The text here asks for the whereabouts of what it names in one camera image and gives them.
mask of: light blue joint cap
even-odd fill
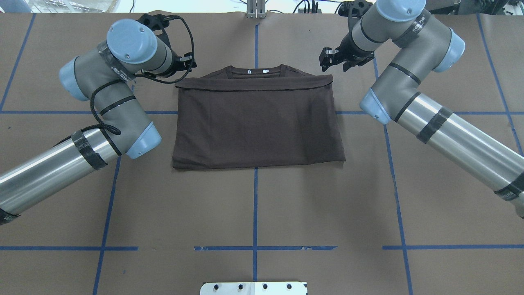
[[[386,125],[391,118],[388,113],[378,100],[376,94],[373,92],[373,89],[369,89],[360,103],[360,107],[363,111],[369,114],[371,117],[375,118],[377,121]]]
[[[446,55],[440,62],[440,64],[433,69],[433,71],[440,73],[443,72],[449,68],[451,68],[452,65],[454,65],[462,56],[464,53],[464,50],[466,49],[466,42],[462,40],[461,37],[459,37],[452,28],[451,30],[451,42],[450,46],[447,49]]]
[[[401,23],[417,18],[424,10],[425,0],[377,0],[375,5],[382,17]]]
[[[132,19],[116,21],[107,32],[107,46],[119,60],[142,64],[157,52],[157,36],[148,27]]]
[[[69,94],[78,100],[87,101],[89,98],[85,97],[80,90],[80,87],[78,87],[77,78],[74,75],[74,61],[77,58],[78,56],[71,59],[70,62],[63,66],[58,72],[58,77],[60,78],[60,83],[62,83],[62,86],[69,92]]]
[[[126,155],[131,159],[136,159],[141,155],[149,152],[160,144],[162,137],[158,133],[153,122],[142,132],[138,139],[133,143]]]

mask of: white surface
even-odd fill
[[[205,283],[200,295],[307,295],[306,282],[236,282]]]
[[[267,10],[276,9],[284,13],[292,13],[300,0],[269,0],[266,3]],[[120,0],[115,12],[129,12],[133,5],[133,0]],[[322,13],[334,13],[338,3],[319,1],[319,9]],[[223,13],[234,11],[246,11],[246,4],[238,0],[135,0],[133,12],[147,13],[154,10],[164,10],[167,12],[207,12]]]

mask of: gray robot arm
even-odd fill
[[[123,153],[135,159],[160,144],[155,125],[125,82],[138,76],[138,71],[147,71],[147,77],[156,80],[152,77],[169,77],[182,69],[187,75],[196,66],[192,52],[180,57],[169,46],[163,28],[175,18],[180,17],[144,15],[141,23],[121,19],[111,26],[106,41],[60,70],[62,85],[75,98],[90,100],[99,124],[74,132],[49,151],[0,176],[0,224]],[[163,34],[157,37],[147,25],[162,29]]]
[[[524,158],[418,91],[433,70],[457,62],[465,44],[424,9],[425,0],[363,0],[346,5],[350,32],[335,50],[324,48],[320,65],[345,62],[344,70],[374,58],[391,39],[401,48],[362,99],[360,107],[382,124],[392,119],[511,202],[524,218]],[[352,11],[366,10],[355,22]]]

